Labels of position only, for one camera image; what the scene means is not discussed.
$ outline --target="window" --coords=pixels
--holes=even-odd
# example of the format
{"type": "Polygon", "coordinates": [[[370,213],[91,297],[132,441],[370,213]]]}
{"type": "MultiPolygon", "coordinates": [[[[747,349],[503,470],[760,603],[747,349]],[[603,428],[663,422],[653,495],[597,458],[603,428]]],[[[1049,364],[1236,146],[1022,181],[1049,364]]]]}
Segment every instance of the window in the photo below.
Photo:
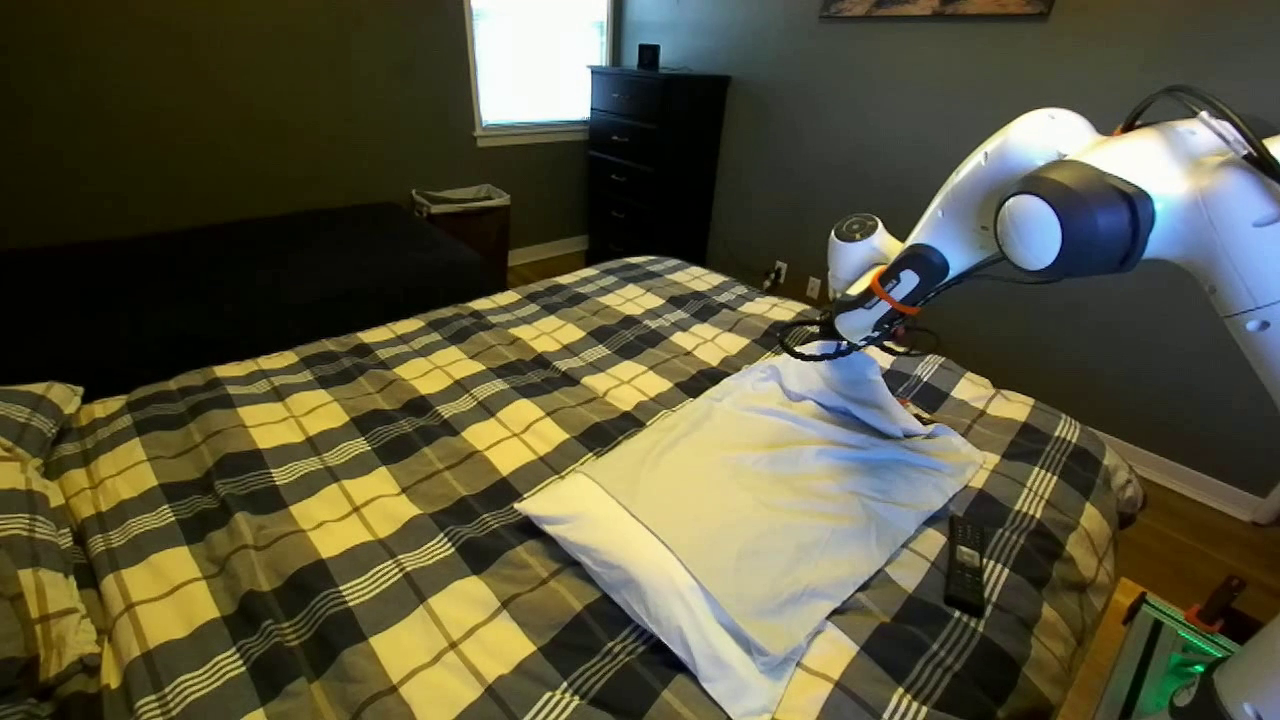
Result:
{"type": "Polygon", "coordinates": [[[468,0],[481,146],[581,142],[610,0],[468,0]]]}

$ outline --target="yellow and black plaid blanket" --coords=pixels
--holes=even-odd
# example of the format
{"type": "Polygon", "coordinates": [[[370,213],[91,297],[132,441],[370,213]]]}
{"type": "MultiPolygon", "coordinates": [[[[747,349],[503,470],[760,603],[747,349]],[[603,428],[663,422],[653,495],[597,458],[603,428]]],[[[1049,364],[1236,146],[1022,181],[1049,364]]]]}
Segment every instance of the yellow and black plaid blanket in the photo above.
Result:
{"type": "MultiPolygon", "coordinates": [[[[83,561],[83,670],[129,716],[717,716],[513,506],[798,312],[610,259],[91,399],[40,501],[83,561]]],[[[882,364],[985,454],[953,513],[992,533],[988,618],[939,601],[935,516],[827,619],[781,716],[1049,714],[1114,579],[1131,478],[1056,410],[939,357],[882,364]]]]}

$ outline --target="black dresser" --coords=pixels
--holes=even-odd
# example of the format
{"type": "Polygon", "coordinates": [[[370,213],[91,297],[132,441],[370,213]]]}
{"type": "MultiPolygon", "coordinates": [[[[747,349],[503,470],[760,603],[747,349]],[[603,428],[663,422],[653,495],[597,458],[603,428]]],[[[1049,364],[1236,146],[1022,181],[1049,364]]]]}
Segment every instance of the black dresser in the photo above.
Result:
{"type": "Polygon", "coordinates": [[[707,259],[726,78],[593,67],[589,259],[707,259]]]}

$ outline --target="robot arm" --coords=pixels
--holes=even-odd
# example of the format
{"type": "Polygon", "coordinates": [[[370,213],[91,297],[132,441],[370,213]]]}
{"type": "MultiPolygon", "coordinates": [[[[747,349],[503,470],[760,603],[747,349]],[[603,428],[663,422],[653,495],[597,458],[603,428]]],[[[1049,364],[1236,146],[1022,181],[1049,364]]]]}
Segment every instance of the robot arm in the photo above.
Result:
{"type": "Polygon", "coordinates": [[[1236,149],[1214,115],[1098,136],[1041,109],[985,142],[908,242],[876,215],[827,238],[825,331],[881,344],[963,274],[1007,259],[1034,281],[1166,259],[1197,277],[1280,403],[1280,136],[1236,149]]]}

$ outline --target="wall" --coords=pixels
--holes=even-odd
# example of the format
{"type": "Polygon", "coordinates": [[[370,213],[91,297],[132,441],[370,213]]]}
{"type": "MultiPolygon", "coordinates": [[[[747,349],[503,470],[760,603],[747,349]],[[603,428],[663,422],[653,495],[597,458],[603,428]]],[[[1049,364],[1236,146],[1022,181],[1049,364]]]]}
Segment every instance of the wall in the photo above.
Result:
{"type": "Polygon", "coordinates": [[[493,181],[585,230],[585,149],[472,149],[457,0],[0,0],[0,248],[493,181]]]}
{"type": "MultiPolygon", "coordinates": [[[[621,57],[733,78],[711,264],[825,274],[825,233],[908,233],[992,128],[1069,106],[1098,128],[1184,79],[1274,134],[1280,5],[1056,0],[1049,22],[819,22],[819,0],[626,0],[621,57]]],[[[1280,413],[1187,277],[1145,267],[1051,293],[980,277],[928,330],[972,367],[1247,492],[1274,489],[1280,413]]]]}

